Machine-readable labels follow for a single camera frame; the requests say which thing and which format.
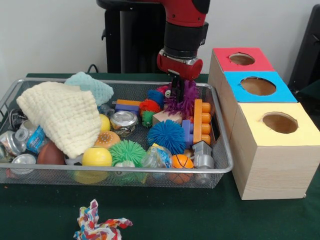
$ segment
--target blue spiky ball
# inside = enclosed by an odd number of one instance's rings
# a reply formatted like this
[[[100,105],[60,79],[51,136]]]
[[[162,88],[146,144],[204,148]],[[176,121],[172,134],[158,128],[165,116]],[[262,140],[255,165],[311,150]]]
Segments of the blue spiky ball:
[[[167,148],[172,155],[183,154],[186,149],[185,131],[172,120],[154,125],[147,135],[147,140],[150,146],[156,143]]]

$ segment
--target metal wire basket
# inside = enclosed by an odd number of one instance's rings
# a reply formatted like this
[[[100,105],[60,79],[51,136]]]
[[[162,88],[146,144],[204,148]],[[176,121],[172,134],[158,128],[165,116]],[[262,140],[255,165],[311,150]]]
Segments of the metal wire basket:
[[[9,112],[18,107],[16,99],[23,91],[42,82],[61,82],[65,79],[24,78],[15,81],[0,101],[0,134],[11,130]],[[167,82],[140,82],[102,80],[113,87],[114,95],[109,104],[114,107],[117,99],[143,101],[150,89],[156,89]],[[199,98],[211,104],[211,144],[214,169],[178,169],[178,168],[132,168],[132,167],[96,167],[78,165],[42,165],[0,163],[0,183],[3,184],[52,184],[52,185],[99,185],[99,186],[141,186],[169,188],[214,188],[224,173],[233,168],[233,159],[227,139],[221,109],[216,90],[204,83],[197,84]],[[148,129],[139,124],[127,140],[138,142],[147,150]],[[12,177],[10,169],[33,169],[26,175]],[[209,181],[199,182],[202,177]]]

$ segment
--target black cable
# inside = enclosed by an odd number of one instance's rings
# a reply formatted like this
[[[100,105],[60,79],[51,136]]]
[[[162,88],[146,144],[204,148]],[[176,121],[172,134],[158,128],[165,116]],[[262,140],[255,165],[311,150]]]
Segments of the black cable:
[[[99,70],[98,70],[98,68],[97,68],[97,66],[95,64],[91,64],[86,72],[90,73],[92,67],[94,67],[94,70],[95,70],[96,73],[99,73]]]

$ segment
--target wooden block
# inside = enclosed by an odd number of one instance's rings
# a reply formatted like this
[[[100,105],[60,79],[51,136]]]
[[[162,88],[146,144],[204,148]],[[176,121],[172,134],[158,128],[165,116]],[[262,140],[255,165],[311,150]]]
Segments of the wooden block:
[[[207,102],[202,102],[201,99],[196,99],[194,102],[194,115],[193,115],[193,144],[205,141],[211,144],[210,132],[210,115],[211,106]]]
[[[287,85],[275,71],[225,72],[220,104],[230,139],[238,103],[296,103]]]
[[[243,200],[303,198],[320,162],[320,132],[300,103],[239,103],[230,147]]]
[[[176,113],[174,115],[169,115],[168,112],[161,111],[152,116],[152,126],[166,120],[172,120],[180,125],[182,124],[182,117],[179,113]]]
[[[208,83],[220,97],[224,72],[273,72],[274,68],[256,47],[214,48],[212,50]]]
[[[118,99],[116,101],[116,103],[122,104],[122,105],[131,105],[131,106],[138,106],[139,107],[141,101],[131,101],[131,100]]]

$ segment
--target white wall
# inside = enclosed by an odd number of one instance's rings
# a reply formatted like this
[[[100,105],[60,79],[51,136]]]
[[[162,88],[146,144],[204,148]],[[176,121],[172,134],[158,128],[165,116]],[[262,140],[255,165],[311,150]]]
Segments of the white wall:
[[[317,0],[211,0],[207,41],[213,47],[260,47],[288,81]],[[107,70],[101,41],[104,10],[95,0],[0,0],[0,96],[27,73]]]

